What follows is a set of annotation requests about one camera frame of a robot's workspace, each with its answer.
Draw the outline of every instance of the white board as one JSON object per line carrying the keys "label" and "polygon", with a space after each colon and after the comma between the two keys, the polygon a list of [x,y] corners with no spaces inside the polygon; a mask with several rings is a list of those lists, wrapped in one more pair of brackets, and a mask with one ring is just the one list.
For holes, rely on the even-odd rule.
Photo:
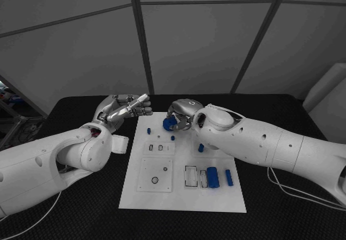
{"label": "white board", "polygon": [[[118,208],[245,213],[235,159],[229,156],[222,157],[219,154],[212,157],[193,157],[192,136],[195,132],[192,129],[177,132],[166,131],[163,128],[164,117],[166,112],[154,112],[151,116],[139,117]],[[175,143],[175,155],[144,154],[149,142]],[[172,159],[172,192],[139,191],[143,159],[147,158],[157,158],[163,161]],[[201,170],[216,167],[219,188],[202,189],[201,183],[196,188],[186,188],[186,166],[196,166],[198,180],[201,180]],[[231,170],[234,186],[228,186],[226,169]]]}

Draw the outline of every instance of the robotic hand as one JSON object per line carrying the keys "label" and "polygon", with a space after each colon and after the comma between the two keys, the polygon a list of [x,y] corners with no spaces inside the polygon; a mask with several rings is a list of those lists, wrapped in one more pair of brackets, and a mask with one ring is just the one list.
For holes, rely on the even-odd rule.
{"label": "robotic hand", "polygon": [[[113,135],[124,118],[153,115],[147,94],[111,95],[81,128],[0,151],[0,218],[26,210],[100,171],[128,138]],[[72,168],[58,171],[56,161]]]}
{"label": "robotic hand", "polygon": [[196,131],[206,148],[264,167],[294,173],[319,184],[346,206],[346,145],[299,135],[273,124],[235,119],[231,110],[190,99],[172,103],[167,119],[180,122],[170,130]]}

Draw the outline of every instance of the blue object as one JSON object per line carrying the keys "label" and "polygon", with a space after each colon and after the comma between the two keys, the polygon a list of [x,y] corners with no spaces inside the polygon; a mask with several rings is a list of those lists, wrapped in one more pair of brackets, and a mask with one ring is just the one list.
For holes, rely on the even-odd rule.
{"label": "blue object", "polygon": [[219,184],[219,177],[218,177],[218,170],[215,166],[211,166],[206,169],[206,179],[208,179],[208,187],[215,189],[221,186]]}
{"label": "blue object", "polygon": [[170,126],[176,125],[179,122],[176,120],[176,116],[172,115],[170,118],[164,118],[163,120],[163,128],[167,130],[167,131],[173,131],[173,129],[170,129]]}
{"label": "blue object", "polygon": [[203,152],[203,149],[205,149],[205,145],[201,143],[201,144],[199,144],[199,147],[198,147],[198,151],[202,153],[202,152]]}
{"label": "blue object", "polygon": [[229,169],[225,171],[228,186],[234,186],[232,176]]}

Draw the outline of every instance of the table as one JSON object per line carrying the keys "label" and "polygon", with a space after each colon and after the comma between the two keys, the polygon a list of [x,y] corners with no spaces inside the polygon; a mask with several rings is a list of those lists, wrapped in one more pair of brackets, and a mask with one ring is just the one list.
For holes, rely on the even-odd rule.
{"label": "table", "polygon": [[[91,121],[107,96],[64,98],[48,117],[38,138],[79,128]],[[286,94],[153,95],[151,107],[164,112],[177,99],[212,103],[280,128],[324,140],[301,103]],[[283,193],[267,178],[267,168],[235,160],[247,213],[118,209],[130,149],[139,118],[117,131],[130,137],[127,153],[111,154],[104,169],[79,180],[61,194],[55,209],[17,239],[346,239],[346,212]],[[278,180],[332,200],[309,180],[275,170]],[[56,196],[0,223],[0,237],[12,236],[40,219]]]}

